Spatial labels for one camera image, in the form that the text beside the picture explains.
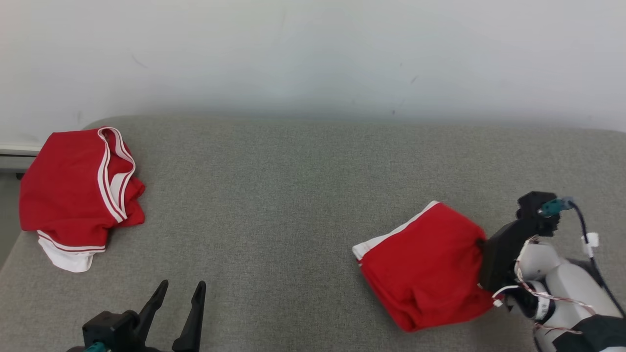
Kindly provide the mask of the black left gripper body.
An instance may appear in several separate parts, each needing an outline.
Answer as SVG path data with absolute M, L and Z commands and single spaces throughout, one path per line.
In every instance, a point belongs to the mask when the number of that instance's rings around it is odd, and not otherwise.
M 107 352 L 166 352 L 147 346 L 140 340 L 121 340 L 107 342 Z

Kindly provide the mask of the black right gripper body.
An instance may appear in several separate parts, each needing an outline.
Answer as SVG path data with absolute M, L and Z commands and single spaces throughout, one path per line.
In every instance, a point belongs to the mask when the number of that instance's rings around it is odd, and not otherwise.
M 524 243 L 538 234 L 539 221 L 514 220 L 503 225 L 487 239 L 477 240 L 482 264 L 479 270 L 479 287 L 495 293 L 507 285 L 508 275 Z

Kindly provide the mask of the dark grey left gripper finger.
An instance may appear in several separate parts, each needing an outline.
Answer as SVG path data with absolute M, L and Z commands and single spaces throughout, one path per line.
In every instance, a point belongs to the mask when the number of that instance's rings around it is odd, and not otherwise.
M 200 281 L 191 299 L 191 309 L 179 338 L 172 344 L 173 352 L 200 352 L 206 283 Z
M 142 345 L 146 345 L 147 336 L 154 316 L 157 310 L 162 306 L 168 286 L 169 281 L 167 279 L 161 281 L 150 299 L 148 299 L 147 303 L 143 306 L 141 312 L 139 312 L 139 324 L 136 327 L 136 334 Z

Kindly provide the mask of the red shorts with white stripe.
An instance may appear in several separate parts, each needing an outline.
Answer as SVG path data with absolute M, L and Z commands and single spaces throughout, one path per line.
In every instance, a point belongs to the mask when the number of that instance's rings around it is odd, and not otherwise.
M 478 318 L 493 306 L 479 287 L 484 230 L 432 201 L 388 234 L 352 247 L 369 287 L 405 332 Z

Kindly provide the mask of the red jersey with white sleeves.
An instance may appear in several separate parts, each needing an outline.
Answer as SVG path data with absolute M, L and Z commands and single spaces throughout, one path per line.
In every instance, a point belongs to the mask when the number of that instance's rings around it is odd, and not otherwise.
M 111 229 L 140 225 L 145 185 L 118 129 L 53 133 L 21 180 L 19 219 L 56 267 L 86 272 Z

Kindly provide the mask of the grey fabric sofa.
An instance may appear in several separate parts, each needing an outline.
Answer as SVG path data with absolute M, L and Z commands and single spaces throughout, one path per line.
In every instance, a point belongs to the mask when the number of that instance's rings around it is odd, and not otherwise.
M 402 123 L 116 117 L 147 189 L 145 223 L 112 234 L 91 269 L 52 265 L 22 233 L 0 269 L 0 352 L 66 352 L 103 310 L 169 288 L 147 344 L 170 350 L 201 280 L 202 352 L 532 352 L 532 324 L 492 309 L 405 333 L 351 248 L 432 200 L 488 235 L 520 196 L 572 196 L 626 308 L 626 133 Z

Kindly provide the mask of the grey box by wall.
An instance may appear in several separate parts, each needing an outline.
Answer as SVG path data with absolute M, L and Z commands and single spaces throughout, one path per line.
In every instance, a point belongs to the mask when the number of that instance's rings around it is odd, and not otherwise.
M 35 158 L 33 155 L 0 154 L 0 174 L 13 174 L 17 180 L 22 180 Z

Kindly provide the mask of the white wall baseboard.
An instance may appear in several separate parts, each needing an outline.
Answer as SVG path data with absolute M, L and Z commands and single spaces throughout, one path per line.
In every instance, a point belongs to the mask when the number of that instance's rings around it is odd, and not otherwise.
M 20 146 L 0 144 L 0 155 L 34 157 L 40 153 L 41 146 Z

